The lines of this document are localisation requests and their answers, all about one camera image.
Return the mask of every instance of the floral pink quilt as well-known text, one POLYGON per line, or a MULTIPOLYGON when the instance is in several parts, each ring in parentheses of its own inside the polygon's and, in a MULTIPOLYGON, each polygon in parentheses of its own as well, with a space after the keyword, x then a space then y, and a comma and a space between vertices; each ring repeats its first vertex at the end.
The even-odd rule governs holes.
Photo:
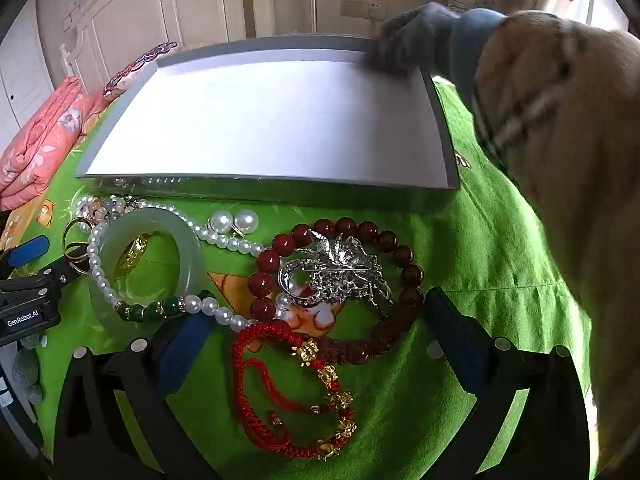
POLYGON ((0 210, 15 209, 43 193, 82 140, 84 122, 107 106, 101 91, 84 95, 77 78, 66 78, 0 157, 0 210))

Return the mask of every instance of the white cabinet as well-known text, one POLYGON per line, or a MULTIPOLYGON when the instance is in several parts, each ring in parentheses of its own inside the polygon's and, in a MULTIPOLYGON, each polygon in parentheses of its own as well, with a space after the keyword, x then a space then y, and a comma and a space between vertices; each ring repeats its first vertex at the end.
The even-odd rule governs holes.
POLYGON ((36 0, 29 0, 0 43, 0 152, 53 92, 42 55, 36 0))

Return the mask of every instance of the gloved hand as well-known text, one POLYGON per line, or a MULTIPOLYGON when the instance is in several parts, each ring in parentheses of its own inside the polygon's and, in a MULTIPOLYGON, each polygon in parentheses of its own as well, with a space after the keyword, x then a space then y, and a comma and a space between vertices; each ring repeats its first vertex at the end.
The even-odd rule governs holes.
POLYGON ((415 66, 447 79, 449 38, 460 15, 437 3, 400 14, 382 26, 367 62, 373 68, 406 73, 415 66))

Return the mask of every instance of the gray box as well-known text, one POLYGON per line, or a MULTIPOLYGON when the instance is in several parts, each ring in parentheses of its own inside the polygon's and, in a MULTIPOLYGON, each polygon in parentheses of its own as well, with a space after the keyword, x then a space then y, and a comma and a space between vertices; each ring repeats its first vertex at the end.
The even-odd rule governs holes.
POLYGON ((153 62, 76 176, 100 193, 439 207, 460 183, 431 77, 364 68, 371 41, 279 36, 153 62))

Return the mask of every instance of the green fabric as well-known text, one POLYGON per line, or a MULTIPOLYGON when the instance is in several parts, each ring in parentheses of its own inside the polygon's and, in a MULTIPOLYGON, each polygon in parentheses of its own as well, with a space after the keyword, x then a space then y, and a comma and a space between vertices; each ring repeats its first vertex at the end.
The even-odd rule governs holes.
MULTIPOLYGON (((343 215, 353 216, 356 221, 372 219, 415 248, 417 263, 425 271, 424 290, 441 286, 462 313, 478 318, 489 334, 504 335, 530 351, 549 352, 556 344, 566 345, 586 391, 588 318, 578 309, 551 262, 533 211, 476 145, 471 116, 455 89, 440 84, 437 88, 454 146, 468 164, 458 167, 460 191, 445 210, 433 216, 264 203, 171 202, 200 221, 215 208, 238 210, 250 205, 260 217, 260 227, 252 239, 265 244, 274 234, 299 222, 343 215)), ((46 234, 52 241, 49 253, 30 270, 60 256, 62 229, 78 196, 86 193, 77 189, 73 179, 78 153, 85 146, 69 156, 47 192, 47 198, 57 202, 51 227, 32 222, 24 236, 29 239, 46 234)), ((247 276, 255 269, 252 258, 239 253, 206 246, 204 255, 209 271, 247 276)), ((382 261, 392 288, 398 290, 398 270, 388 264, 387 258, 382 261)), ((177 250, 171 240, 158 235, 151 238, 142 263, 119 287, 145 303, 168 295, 176 279, 177 250)), ((52 449, 58 397, 74 348, 87 345, 93 352, 118 350, 114 339, 95 319, 88 298, 86 278, 65 288, 60 301, 63 321, 48 331, 48 346, 38 350, 46 397, 37 411, 48 450, 52 449)), ((338 316, 330 335, 364 336, 373 323, 371 310, 350 303, 338 316)), ((353 393, 358 425, 341 455, 327 463, 285 458, 254 447, 234 415, 229 365, 233 337, 228 327, 216 327, 181 390, 167 399, 187 434, 222 478, 417 479, 442 452, 474 403, 474 398, 460 389, 445 360, 427 357, 431 336, 423 322, 416 322, 393 351, 362 367, 338 368, 340 383, 353 393)), ((273 348, 264 348, 257 356, 266 362, 275 384, 289 398, 309 404, 321 401, 324 391, 319 381, 309 370, 300 369, 295 359, 273 348)), ((249 371, 247 375, 247 394, 266 420, 267 410, 273 406, 257 373, 249 371)), ((524 395, 520 395, 484 466, 500 460, 523 404, 524 395)), ((132 434, 137 435, 138 448, 148 463, 154 463, 124 399, 122 411, 132 434)), ((335 423, 328 415, 280 416, 292 431, 293 440, 301 445, 330 436, 335 423)))

